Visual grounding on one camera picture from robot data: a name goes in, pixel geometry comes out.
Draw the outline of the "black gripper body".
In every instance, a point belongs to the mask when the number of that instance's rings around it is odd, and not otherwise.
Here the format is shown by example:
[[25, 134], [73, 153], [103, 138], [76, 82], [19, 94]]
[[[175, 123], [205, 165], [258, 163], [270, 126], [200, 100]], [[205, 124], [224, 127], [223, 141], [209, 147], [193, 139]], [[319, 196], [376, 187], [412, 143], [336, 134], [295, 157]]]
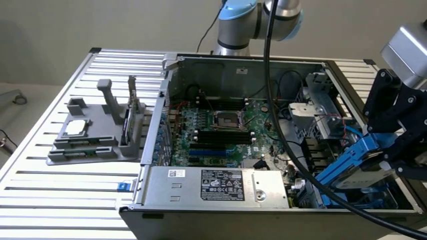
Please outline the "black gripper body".
[[403, 153], [418, 157], [427, 151], [427, 92], [403, 84], [396, 106], [398, 110], [402, 110], [398, 122], [404, 132], [398, 140], [403, 146]]

